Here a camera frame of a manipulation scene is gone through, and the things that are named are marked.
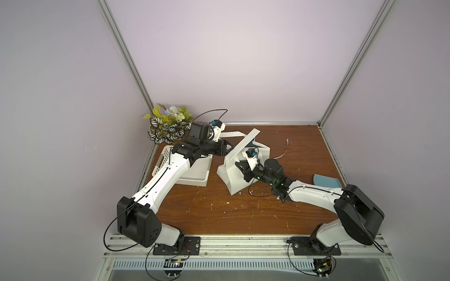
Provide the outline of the white insulated delivery bag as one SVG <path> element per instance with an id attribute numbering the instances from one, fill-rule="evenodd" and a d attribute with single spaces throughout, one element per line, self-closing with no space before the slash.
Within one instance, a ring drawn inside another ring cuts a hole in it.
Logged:
<path id="1" fill-rule="evenodd" d="M 241 192 L 256 181 L 278 187 L 287 180 L 278 160 L 270 158 L 270 148 L 255 140 L 259 133 L 260 131 L 254 128 L 250 133 L 234 131 L 220 134 L 222 141 L 227 138 L 242 138 L 227 152 L 224 163 L 217 169 L 219 178 L 231 195 Z"/>

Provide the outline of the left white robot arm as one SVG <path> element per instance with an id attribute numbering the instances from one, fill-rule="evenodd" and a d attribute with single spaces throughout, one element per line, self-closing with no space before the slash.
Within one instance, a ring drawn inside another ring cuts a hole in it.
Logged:
<path id="1" fill-rule="evenodd" d="M 119 234 L 148 248 L 162 244 L 180 252 L 185 234 L 180 229 L 163 224 L 157 212 L 178 179 L 201 158 L 210 155 L 226 156 L 233 146 L 220 134 L 226 125 L 194 122 L 187 137 L 173 146 L 168 162 L 132 197 L 123 197 L 117 204 L 117 230 Z"/>

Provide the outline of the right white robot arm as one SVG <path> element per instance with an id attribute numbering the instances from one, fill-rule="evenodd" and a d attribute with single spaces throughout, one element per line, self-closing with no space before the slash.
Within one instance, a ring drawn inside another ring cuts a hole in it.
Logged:
<path id="1" fill-rule="evenodd" d="M 253 179 L 271 186 L 272 194 L 281 201 L 317 206 L 337 215 L 337 219 L 319 224 L 309 237 L 310 247 L 318 252 L 336 244 L 354 240 L 363 245 L 374 245 L 384 220 L 383 211 L 355 185 L 344 188 L 326 188 L 309 185 L 284 174 L 276 159 L 267 159 L 263 165 L 248 161 L 235 163 L 246 182 Z"/>

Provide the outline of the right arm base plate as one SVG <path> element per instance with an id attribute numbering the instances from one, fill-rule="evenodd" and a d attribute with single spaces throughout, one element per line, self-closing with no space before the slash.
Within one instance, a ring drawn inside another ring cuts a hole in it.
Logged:
<path id="1" fill-rule="evenodd" d="M 331 247 L 323 246 L 319 241 L 311 240 L 309 237 L 291 237 L 287 239 L 287 243 L 291 244 L 295 256 L 328 256 L 342 255 L 338 244 Z"/>

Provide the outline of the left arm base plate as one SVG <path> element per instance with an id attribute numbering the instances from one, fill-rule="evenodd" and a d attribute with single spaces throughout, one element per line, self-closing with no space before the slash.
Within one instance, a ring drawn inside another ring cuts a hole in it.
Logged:
<path id="1" fill-rule="evenodd" d="M 152 254 L 155 256 L 162 255 L 199 255 L 201 246 L 201 237 L 187 236 L 177 241 L 174 246 L 165 244 L 156 244 Z"/>

